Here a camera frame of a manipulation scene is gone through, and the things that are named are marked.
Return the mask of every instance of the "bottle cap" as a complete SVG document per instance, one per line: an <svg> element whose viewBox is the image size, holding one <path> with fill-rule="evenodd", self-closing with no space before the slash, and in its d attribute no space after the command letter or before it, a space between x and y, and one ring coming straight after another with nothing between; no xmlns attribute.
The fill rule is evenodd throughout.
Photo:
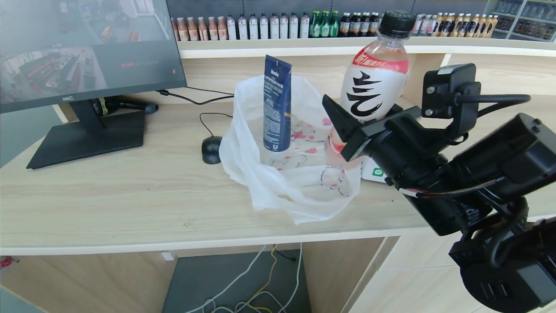
<svg viewBox="0 0 556 313"><path fill-rule="evenodd" d="M409 38L416 21L415 14L403 10L386 11L380 22L379 32L388 37Z"/></svg>

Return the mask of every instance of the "plastic bag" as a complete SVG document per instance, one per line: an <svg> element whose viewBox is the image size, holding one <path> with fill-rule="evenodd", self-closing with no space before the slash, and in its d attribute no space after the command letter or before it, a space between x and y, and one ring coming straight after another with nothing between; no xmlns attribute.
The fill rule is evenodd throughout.
<svg viewBox="0 0 556 313"><path fill-rule="evenodd" d="M292 76L291 145L283 157L261 162L264 77L236 85L234 118L220 145L230 178L249 188L253 207L282 209L296 224L325 221L359 193L361 168L326 165L324 140L332 127L322 97L302 77Z"/></svg>

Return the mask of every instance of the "cabinet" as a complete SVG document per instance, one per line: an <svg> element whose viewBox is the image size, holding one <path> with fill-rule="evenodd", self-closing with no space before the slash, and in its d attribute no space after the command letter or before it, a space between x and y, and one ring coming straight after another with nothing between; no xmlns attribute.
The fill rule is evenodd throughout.
<svg viewBox="0 0 556 313"><path fill-rule="evenodd" d="M487 12L499 16L493 38L543 42L556 40L555 1L495 1L489 2Z"/></svg>

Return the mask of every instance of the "red label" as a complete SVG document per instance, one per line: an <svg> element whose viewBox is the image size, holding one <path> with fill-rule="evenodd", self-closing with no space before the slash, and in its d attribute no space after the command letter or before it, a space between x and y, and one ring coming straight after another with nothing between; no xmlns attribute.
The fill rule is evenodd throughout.
<svg viewBox="0 0 556 313"><path fill-rule="evenodd" d="M370 54L368 54L364 49L359 51L357 55L353 58L353 65L371 67L374 69L384 69L399 72L402 74L407 74L409 70L409 60L404 61L384 61L379 60Z"/></svg>

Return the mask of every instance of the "monitor stand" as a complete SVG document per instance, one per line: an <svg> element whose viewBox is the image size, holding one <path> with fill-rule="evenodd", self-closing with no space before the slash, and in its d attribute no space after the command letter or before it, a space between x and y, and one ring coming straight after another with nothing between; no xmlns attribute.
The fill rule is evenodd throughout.
<svg viewBox="0 0 556 313"><path fill-rule="evenodd" d="M79 122L51 128L27 165L28 169L143 145L145 111L99 118L92 103L92 100L70 103Z"/></svg>

